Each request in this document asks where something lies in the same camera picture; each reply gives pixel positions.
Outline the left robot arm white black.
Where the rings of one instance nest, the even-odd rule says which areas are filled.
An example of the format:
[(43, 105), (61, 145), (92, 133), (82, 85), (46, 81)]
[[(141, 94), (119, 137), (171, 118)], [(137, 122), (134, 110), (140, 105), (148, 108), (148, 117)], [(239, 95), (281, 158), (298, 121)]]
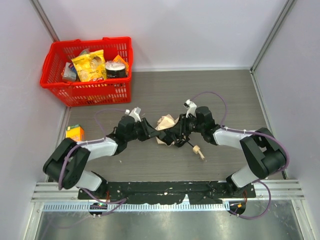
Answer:
[(82, 142), (65, 138), (44, 163), (43, 172), (58, 182), (59, 189), (77, 187), (95, 192), (105, 180), (85, 170), (88, 161), (118, 155), (133, 140), (143, 142), (164, 136), (163, 130), (156, 130), (145, 118), (136, 120), (129, 115), (123, 116), (113, 132), (104, 138)]

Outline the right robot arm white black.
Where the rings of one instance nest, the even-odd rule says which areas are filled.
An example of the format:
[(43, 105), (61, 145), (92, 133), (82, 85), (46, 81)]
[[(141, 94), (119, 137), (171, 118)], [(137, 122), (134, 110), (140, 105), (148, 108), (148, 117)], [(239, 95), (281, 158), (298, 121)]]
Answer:
[(246, 165), (226, 178), (227, 190), (231, 194), (281, 172), (289, 163), (284, 147), (267, 128), (245, 131), (218, 125), (207, 106), (181, 114), (176, 125), (179, 138), (187, 140), (190, 134), (199, 133), (209, 144), (243, 152)]

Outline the beige and black umbrella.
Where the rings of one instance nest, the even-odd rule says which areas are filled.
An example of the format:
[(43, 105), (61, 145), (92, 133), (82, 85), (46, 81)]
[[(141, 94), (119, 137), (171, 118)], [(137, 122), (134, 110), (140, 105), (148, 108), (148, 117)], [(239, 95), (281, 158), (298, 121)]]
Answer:
[(182, 115), (180, 118), (174, 119), (170, 114), (162, 116), (157, 121), (156, 130), (162, 132), (162, 135), (156, 138), (158, 144), (165, 144), (167, 146), (182, 147), (184, 144), (189, 144), (192, 147), (194, 154), (204, 161), (205, 156), (198, 145), (190, 143), (190, 138), (184, 132), (183, 120), (187, 118)]

